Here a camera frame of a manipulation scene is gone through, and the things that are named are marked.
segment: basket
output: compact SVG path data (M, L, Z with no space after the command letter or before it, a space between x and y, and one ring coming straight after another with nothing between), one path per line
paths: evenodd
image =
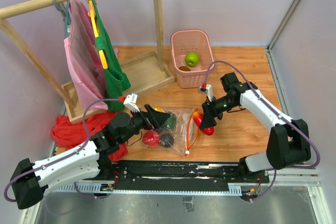
M181 88L199 87L203 82L208 66L214 61L208 36L201 30L183 30L173 33L171 37L172 58L176 71L177 84ZM199 63L195 67L189 67L184 61L189 52L199 55ZM182 71L179 68L187 66L191 71Z

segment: green bag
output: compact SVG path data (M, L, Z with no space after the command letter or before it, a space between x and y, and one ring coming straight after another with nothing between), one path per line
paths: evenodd
M122 91L130 88L131 83L125 73L122 72L116 54L114 53L110 37L105 30L103 22L99 16L97 3L91 0L96 12L96 22L99 29L99 37L95 38L97 50L103 50L107 69L104 69L105 85L106 85L106 98L118 98L122 96ZM109 111L121 111L125 108L122 102L106 102Z

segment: metal frame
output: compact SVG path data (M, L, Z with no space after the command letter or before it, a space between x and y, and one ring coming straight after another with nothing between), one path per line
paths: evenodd
M278 75L277 75L277 67L276 67L276 63L273 61L272 52L268 49L265 49L265 53L266 53L266 57L267 57L267 60L268 60L269 68L271 70L274 86L275 86L275 89L276 89L277 94L278 94L278 98L279 98L279 102L280 102L282 111L285 114L290 114L289 108L287 106L288 102L287 102L285 93L283 91L282 85L280 84L280 80L279 80Z
M35 223L38 210L40 208L41 202L23 210L19 224L32 224Z
M333 223L322 187L307 187L318 224Z
M153 194L153 195L213 195L213 196L241 196L242 189L237 185L229 185L229 191L155 191L155 190L120 190L101 191L102 184L114 184L114 180L91 181L81 180L77 187L82 193L90 194ZM62 186L55 190L59 193L77 193L73 184Z
M301 1L302 0L293 0L292 1L287 13L285 14L284 18L282 19L278 29L274 33L270 44L267 46L268 50L272 50L274 48L274 46L275 46L276 42L278 41L280 35L282 34L283 30L285 29L286 25L290 21L291 17L293 16L294 12L296 11L296 9L299 6L299 4L301 3Z

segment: red cloth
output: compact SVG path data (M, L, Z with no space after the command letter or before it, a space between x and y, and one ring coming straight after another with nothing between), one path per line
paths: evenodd
M89 129L90 136L95 135L101 131L114 117L114 112L106 112L102 114L92 115L85 120L86 126ZM83 143L86 140L86 132L83 127L83 123L72 124L69 121L69 117L59 115L56 119L56 125L51 130L51 136L54 139L58 147L65 147L66 150L74 148L75 146ZM128 154L126 144L119 145L120 149L111 155L109 158L117 162L123 156Z

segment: teal hanger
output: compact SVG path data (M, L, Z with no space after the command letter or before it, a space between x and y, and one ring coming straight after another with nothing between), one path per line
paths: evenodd
M65 7L65 10L63 10L62 8L59 7L59 5L56 3L56 0L52 0L52 2L54 3L54 6L56 7L56 9L59 12L61 12L64 16L64 18L63 18L63 21L64 21L64 37L68 38L69 37L68 25L71 24L71 17L70 17L70 13L69 13L70 1L67 1L67 5Z

